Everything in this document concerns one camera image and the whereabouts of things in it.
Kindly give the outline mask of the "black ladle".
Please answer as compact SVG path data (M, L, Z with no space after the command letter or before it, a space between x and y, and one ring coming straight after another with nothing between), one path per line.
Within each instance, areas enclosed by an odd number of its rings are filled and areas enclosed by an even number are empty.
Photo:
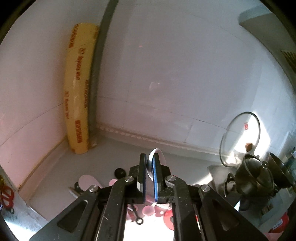
M114 176L117 180L121 179L121 178L125 178L126 177L126 171L123 168L117 168L114 171Z

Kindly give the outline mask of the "pink round lid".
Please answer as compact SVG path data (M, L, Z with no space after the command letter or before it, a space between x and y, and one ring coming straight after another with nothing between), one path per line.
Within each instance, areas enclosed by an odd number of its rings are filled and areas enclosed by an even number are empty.
M78 186L83 191L86 191L92 185L103 188L103 186L97 181L97 179L91 175L85 174L78 179Z

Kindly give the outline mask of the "black cooking pot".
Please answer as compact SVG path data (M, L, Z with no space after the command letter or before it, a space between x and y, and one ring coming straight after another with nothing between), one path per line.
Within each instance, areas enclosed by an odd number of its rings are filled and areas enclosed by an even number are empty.
M281 189L295 187L295 181L282 161L269 153L266 161L246 154L234 174L229 173L224 184L224 196L237 193L242 200L264 204Z

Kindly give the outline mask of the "glass pot lid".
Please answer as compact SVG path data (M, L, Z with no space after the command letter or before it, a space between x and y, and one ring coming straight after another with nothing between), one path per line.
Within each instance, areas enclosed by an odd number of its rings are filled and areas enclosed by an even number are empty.
M261 126L255 113L245 111L229 123L223 134L219 157L223 166L239 166L246 154L253 154L260 139Z

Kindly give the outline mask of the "yellow cling wrap roll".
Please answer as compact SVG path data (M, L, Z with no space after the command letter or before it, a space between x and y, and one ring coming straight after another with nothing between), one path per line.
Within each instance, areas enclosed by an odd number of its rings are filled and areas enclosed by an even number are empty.
M76 24L67 49L64 115L69 146L76 154L84 154L89 150L89 84L98 32L99 27L95 24Z

